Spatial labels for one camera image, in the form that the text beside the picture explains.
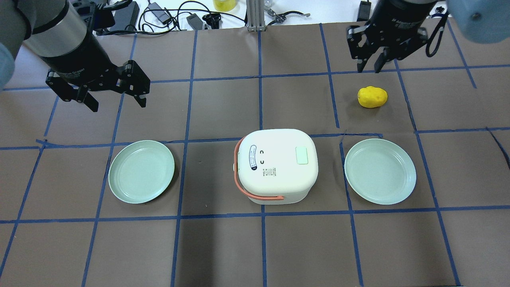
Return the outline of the black gripper pressing arm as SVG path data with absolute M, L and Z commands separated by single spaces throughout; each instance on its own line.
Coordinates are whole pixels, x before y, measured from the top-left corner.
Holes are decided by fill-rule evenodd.
M 437 3 L 436 0 L 379 0 L 368 21 L 346 29 L 350 56 L 357 60 L 357 72 L 362 73 L 368 60 L 380 48 L 375 61 L 375 73 L 395 59 L 402 60 L 428 42 L 422 24 Z

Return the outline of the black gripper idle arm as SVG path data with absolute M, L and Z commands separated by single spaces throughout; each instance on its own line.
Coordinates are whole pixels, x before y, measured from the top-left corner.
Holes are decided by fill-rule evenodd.
M 63 101 L 79 101 L 97 112 L 93 91 L 111 90 L 132 96 L 145 108 L 151 80 L 135 60 L 117 66 L 97 39 L 88 31 L 82 43 L 67 54 L 41 57 L 56 76 L 47 75 L 46 84 Z

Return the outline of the idle robot arm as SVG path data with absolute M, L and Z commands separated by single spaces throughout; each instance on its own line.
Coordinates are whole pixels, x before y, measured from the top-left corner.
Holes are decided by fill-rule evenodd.
M 46 84 L 64 102 L 75 101 L 97 112 L 91 92 L 111 90 L 132 96 L 142 108 L 151 81 L 135 60 L 115 65 L 93 32 L 115 24 L 113 5 L 93 0 L 2 0 L 1 88 L 11 80 L 22 45 L 49 67 Z

